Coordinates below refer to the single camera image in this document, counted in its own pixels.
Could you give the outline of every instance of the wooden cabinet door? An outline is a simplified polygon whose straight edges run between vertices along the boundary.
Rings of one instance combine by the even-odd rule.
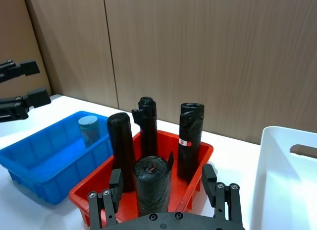
[[[119,107],[153,97],[179,122],[259,143],[263,128],[317,131],[317,0],[105,0]]]
[[[55,93],[117,108],[104,0],[27,0]]]
[[[42,87],[51,94],[25,1],[0,0],[0,24],[0,63],[8,59],[15,63],[34,59],[40,69],[39,74],[22,75],[1,83],[0,98],[23,96]]]

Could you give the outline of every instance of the white table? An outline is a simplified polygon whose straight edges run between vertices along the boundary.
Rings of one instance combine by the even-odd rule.
[[[77,111],[110,116],[120,110],[54,95],[51,104],[30,110],[28,119],[0,123],[0,149]],[[132,135],[135,135],[139,132],[139,126],[134,124],[132,114],[128,114],[131,118]],[[158,120],[158,130],[178,134],[179,125]],[[214,147],[210,162],[214,163],[218,170],[218,181],[240,185],[243,225],[248,230],[260,146],[208,132],[203,132],[202,141]],[[204,202],[201,215],[212,216],[210,203],[206,200]],[[13,183],[7,170],[2,166],[0,166],[0,224],[0,229],[3,230],[87,229],[80,211],[68,199],[56,206],[44,203],[28,189]]]

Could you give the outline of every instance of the white plastic bin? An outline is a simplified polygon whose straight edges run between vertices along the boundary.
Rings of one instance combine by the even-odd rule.
[[[291,153],[296,144],[317,148],[317,134],[263,130],[251,230],[317,230],[317,159]]]

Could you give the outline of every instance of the black garbage bag roll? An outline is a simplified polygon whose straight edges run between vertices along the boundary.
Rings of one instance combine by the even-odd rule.
[[[168,211],[173,153],[168,162],[158,156],[141,158],[134,166],[139,217]]]
[[[199,146],[203,131],[204,105],[184,103],[179,119],[177,175],[192,180],[198,166]]]
[[[130,117],[126,113],[111,115],[107,120],[107,127],[113,149],[113,169],[122,169],[123,192],[133,191],[135,154]]]
[[[134,122],[140,126],[142,157],[158,154],[157,105],[150,97],[142,97],[139,109],[132,110]]]

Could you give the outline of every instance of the blue plastic bin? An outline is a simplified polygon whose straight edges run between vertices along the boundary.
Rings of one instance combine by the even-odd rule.
[[[86,148],[78,120],[95,115],[101,138]],[[0,151],[12,180],[58,204],[77,183],[112,155],[107,117],[77,112]]]

